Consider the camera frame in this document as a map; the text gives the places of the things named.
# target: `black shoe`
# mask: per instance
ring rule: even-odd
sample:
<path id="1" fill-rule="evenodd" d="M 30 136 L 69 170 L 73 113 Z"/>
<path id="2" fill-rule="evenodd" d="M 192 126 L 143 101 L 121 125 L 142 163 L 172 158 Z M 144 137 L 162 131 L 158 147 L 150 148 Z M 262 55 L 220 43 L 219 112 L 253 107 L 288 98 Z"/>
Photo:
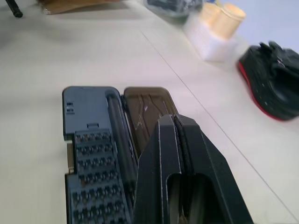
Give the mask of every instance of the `black shoe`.
<path id="1" fill-rule="evenodd" d="M 238 66 L 264 113 L 278 120 L 299 116 L 299 54 L 275 42 L 261 43 L 251 46 Z"/>

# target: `table surface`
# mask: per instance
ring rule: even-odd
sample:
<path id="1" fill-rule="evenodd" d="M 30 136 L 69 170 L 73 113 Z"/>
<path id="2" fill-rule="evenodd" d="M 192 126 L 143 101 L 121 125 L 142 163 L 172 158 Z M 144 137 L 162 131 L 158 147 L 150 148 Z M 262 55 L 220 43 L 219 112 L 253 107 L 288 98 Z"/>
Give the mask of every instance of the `table surface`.
<path id="1" fill-rule="evenodd" d="M 66 223 L 62 90 L 162 86 L 226 157 L 256 223 L 298 223 L 299 120 L 252 102 L 235 68 L 203 62 L 179 28 L 126 1 L 60 15 L 39 6 L 17 20 L 0 8 L 0 217 Z"/>

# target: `black object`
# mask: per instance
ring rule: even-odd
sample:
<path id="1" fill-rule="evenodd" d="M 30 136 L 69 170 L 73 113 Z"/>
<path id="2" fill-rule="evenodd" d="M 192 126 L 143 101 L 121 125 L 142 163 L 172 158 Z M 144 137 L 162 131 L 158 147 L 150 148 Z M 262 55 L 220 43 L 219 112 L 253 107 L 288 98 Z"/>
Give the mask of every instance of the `black object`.
<path id="1" fill-rule="evenodd" d="M 176 114 L 163 88 L 64 90 L 68 224 L 252 223 L 225 158 Z"/>
<path id="2" fill-rule="evenodd" d="M 23 13 L 20 11 L 15 0 L 6 0 L 6 2 L 16 18 L 21 18 L 23 16 Z"/>
<path id="3" fill-rule="evenodd" d="M 239 69 L 264 113 L 278 120 L 299 116 L 299 54 L 275 42 L 261 43 L 245 52 Z"/>

